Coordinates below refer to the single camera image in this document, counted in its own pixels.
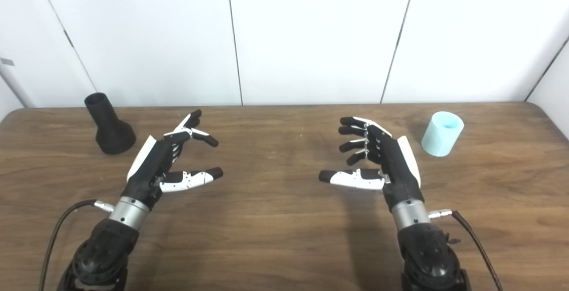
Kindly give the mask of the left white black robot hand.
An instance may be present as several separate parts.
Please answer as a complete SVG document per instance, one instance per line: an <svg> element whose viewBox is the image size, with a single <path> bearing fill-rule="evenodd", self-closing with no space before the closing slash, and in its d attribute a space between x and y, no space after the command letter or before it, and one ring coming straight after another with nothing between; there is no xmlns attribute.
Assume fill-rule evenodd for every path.
<svg viewBox="0 0 569 291"><path fill-rule="evenodd" d="M171 170L188 141L203 141L210 147L219 145L219 141L209 133L197 129L201 115L200 109L191 112L160 140L148 137L129 169L122 197L134 199L153 209L165 192L189 190L223 176L220 167L193 171Z"/></svg>

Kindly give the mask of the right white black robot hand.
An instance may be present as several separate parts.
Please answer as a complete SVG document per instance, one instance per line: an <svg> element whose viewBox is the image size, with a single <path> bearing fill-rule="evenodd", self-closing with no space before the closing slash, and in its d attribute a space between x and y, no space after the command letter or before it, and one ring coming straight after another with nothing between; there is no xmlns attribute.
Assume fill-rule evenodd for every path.
<svg viewBox="0 0 569 291"><path fill-rule="evenodd" d="M369 161L376 169L321 170L318 179L338 186L380 190L393 213L398 204L424 202L418 165L408 139L396 139L378 123L355 116L342 117L339 134L359 139L339 146L342 153L353 151L346 164L354 166Z"/></svg>

